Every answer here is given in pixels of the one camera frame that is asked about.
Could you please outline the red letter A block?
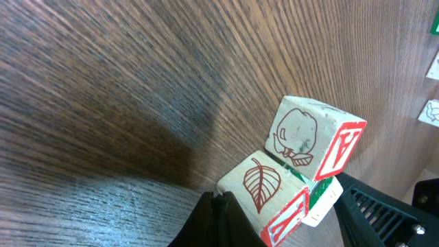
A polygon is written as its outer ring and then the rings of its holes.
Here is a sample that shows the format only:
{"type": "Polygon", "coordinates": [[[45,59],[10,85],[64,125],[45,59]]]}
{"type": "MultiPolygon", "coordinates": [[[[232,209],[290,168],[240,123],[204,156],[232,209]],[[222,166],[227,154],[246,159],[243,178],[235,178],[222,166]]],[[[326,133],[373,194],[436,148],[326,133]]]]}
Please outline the red letter A block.
{"type": "Polygon", "coordinates": [[[312,181],[343,172],[367,121],[316,99],[287,95],[265,149],[312,181]]]}

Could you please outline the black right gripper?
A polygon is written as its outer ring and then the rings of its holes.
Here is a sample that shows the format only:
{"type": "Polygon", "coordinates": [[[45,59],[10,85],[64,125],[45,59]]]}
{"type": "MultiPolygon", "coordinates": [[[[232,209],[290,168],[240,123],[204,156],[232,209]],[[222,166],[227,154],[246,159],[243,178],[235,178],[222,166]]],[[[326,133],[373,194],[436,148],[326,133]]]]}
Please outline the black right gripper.
{"type": "Polygon", "coordinates": [[[343,192],[334,204],[348,247],[438,247],[439,179],[415,184],[412,206],[341,173],[343,192]]]}

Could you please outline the plain Z wooden block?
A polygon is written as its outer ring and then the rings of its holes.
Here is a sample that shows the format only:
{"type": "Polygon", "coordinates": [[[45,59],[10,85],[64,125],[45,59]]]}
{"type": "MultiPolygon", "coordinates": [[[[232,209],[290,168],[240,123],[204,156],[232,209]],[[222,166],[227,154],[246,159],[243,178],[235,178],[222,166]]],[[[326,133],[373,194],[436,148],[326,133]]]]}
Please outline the plain Z wooden block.
{"type": "Polygon", "coordinates": [[[343,193],[343,188],[334,176],[319,181],[312,181],[303,176],[284,162],[280,165],[303,181],[309,188],[309,212],[302,222],[308,226],[317,227],[329,210],[343,193]]]}

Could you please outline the red letter Y block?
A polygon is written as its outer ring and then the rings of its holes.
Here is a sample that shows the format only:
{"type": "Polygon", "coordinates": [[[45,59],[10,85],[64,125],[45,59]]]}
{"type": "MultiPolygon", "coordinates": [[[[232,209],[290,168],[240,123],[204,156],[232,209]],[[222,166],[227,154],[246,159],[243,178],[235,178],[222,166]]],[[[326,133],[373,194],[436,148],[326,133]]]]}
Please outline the red letter Y block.
{"type": "Polygon", "coordinates": [[[309,188],[261,150],[217,182],[232,192],[253,229],[268,246],[280,246],[309,212],[309,188]]]}

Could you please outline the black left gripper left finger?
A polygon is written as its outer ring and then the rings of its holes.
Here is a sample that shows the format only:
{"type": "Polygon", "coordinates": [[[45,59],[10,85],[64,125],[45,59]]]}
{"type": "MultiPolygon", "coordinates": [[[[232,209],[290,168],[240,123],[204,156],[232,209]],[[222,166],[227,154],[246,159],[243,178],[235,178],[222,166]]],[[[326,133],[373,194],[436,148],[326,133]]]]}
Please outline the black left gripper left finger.
{"type": "Polygon", "coordinates": [[[219,208],[213,192],[204,192],[169,247],[218,247],[219,208]]]}

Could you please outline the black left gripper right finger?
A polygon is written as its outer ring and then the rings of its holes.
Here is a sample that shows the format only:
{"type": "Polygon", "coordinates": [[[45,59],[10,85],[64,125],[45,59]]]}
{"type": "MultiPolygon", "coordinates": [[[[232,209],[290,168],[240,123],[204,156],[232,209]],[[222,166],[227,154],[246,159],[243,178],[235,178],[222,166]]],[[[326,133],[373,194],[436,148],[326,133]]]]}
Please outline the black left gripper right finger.
{"type": "Polygon", "coordinates": [[[219,247],[266,247],[232,192],[217,196],[217,245],[219,247]]]}

